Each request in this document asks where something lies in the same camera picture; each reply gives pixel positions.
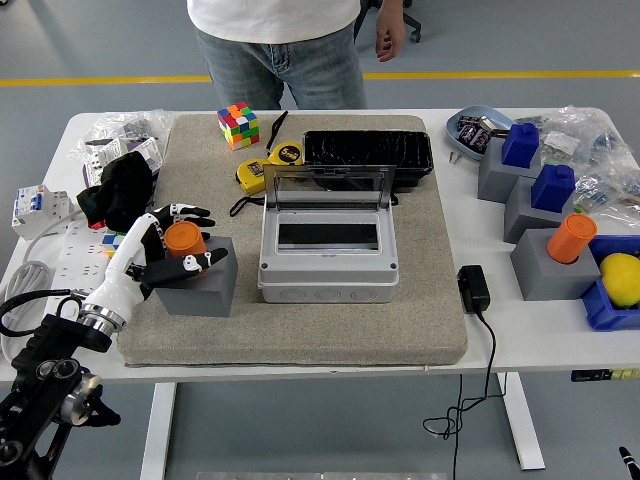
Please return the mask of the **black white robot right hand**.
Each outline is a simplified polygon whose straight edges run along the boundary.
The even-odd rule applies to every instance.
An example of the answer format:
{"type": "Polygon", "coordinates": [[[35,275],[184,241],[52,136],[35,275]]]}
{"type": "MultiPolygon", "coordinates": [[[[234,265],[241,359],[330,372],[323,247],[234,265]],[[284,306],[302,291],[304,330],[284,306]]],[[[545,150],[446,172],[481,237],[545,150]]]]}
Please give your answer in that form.
{"type": "Polygon", "coordinates": [[[629,471],[631,479],[632,480],[640,480],[640,466],[636,462],[634,457],[631,455],[629,450],[624,446],[620,446],[618,448],[618,451],[619,451],[619,454],[621,456],[621,459],[622,459],[624,465],[626,466],[626,468],[629,471]]]}

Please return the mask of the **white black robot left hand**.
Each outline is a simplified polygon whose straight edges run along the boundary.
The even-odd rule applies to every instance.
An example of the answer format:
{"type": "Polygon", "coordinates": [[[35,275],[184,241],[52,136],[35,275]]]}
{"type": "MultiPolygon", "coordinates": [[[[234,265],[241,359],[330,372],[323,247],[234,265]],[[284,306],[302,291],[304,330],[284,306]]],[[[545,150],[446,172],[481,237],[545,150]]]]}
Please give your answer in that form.
{"type": "Polygon", "coordinates": [[[196,227],[213,227],[210,211],[194,205],[169,204],[135,220],[108,263],[104,281],[83,301],[78,320],[102,321],[120,331],[136,305],[160,286],[185,281],[205,272],[228,255],[225,248],[171,256],[168,229],[185,220],[196,227]]]}

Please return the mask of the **person's left hand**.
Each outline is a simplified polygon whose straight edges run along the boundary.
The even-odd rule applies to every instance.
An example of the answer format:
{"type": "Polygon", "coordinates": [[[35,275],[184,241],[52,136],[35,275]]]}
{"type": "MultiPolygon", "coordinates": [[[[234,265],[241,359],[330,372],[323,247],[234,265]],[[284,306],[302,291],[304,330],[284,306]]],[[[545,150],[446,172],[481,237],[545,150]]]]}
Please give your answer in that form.
{"type": "Polygon", "coordinates": [[[402,1],[383,1],[376,20],[375,52],[379,62],[398,56],[405,39],[404,6],[402,1]]]}

